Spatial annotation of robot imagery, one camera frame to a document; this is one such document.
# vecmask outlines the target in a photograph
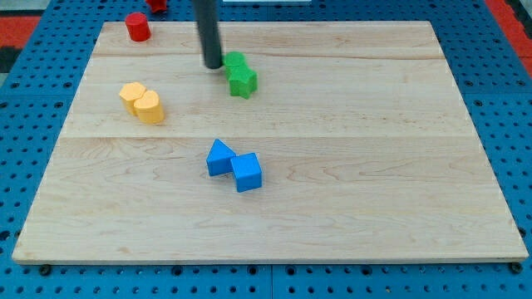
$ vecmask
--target wooden board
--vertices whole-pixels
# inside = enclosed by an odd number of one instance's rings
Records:
[[[250,100],[194,23],[106,23],[13,258],[51,264],[503,262],[528,256],[428,22],[224,23]],[[140,81],[167,119],[118,91]],[[209,177],[215,138],[264,186]]]

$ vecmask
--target blue block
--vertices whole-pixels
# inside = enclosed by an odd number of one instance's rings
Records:
[[[215,140],[213,146],[210,148],[209,156],[207,156],[207,168],[209,175],[227,174],[233,171],[231,167],[231,158],[235,157],[236,153],[225,145],[220,140]]]
[[[233,176],[238,192],[260,188],[263,185],[263,172],[255,153],[231,158]]]

